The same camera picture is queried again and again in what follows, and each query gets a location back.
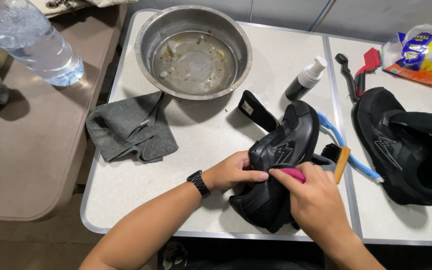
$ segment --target metal bowl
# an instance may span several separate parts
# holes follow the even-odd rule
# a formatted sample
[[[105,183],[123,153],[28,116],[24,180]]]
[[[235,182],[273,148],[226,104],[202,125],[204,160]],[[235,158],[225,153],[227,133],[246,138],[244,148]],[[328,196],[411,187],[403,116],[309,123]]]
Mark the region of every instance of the metal bowl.
[[[224,96],[248,76],[253,53],[248,36],[229,16],[184,5],[164,9],[144,23],[136,59],[156,87],[177,98]]]

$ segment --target hand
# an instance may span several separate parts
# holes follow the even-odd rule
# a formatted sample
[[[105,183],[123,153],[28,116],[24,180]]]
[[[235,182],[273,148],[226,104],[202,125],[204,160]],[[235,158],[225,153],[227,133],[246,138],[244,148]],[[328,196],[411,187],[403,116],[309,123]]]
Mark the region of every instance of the hand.
[[[306,177],[304,184],[279,169],[269,173],[289,190],[291,215],[301,229],[329,256],[345,245],[360,243],[348,222],[333,173],[309,162],[296,168]]]
[[[268,180],[269,175],[266,172],[251,169],[248,151],[241,151],[203,171],[201,178],[209,191],[230,189],[240,182],[264,182]]]

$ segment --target pink cloth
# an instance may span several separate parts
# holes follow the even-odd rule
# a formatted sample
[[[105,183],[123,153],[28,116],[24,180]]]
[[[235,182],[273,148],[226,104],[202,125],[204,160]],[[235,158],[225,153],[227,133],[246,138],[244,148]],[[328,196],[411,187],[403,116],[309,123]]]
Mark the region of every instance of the pink cloth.
[[[299,181],[301,184],[304,184],[306,182],[306,177],[304,177],[303,173],[299,169],[285,168],[280,170],[287,175],[291,175],[294,179]]]

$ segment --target black wristwatch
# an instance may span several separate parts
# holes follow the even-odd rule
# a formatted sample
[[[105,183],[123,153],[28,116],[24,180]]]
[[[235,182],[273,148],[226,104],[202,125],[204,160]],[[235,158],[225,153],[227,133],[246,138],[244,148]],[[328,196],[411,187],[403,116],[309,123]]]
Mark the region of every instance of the black wristwatch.
[[[205,182],[203,182],[203,179],[201,178],[202,172],[203,172],[202,170],[199,170],[189,175],[188,179],[186,180],[193,182],[193,184],[199,190],[199,193],[201,193],[201,196],[206,199],[211,195],[211,192],[209,192],[208,187],[205,185]]]

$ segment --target plastic bag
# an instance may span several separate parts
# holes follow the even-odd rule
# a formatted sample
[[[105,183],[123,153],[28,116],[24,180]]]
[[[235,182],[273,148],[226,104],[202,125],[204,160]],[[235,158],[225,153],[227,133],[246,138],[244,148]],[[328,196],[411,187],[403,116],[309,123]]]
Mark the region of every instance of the plastic bag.
[[[432,25],[397,33],[381,52],[383,70],[432,86]]]

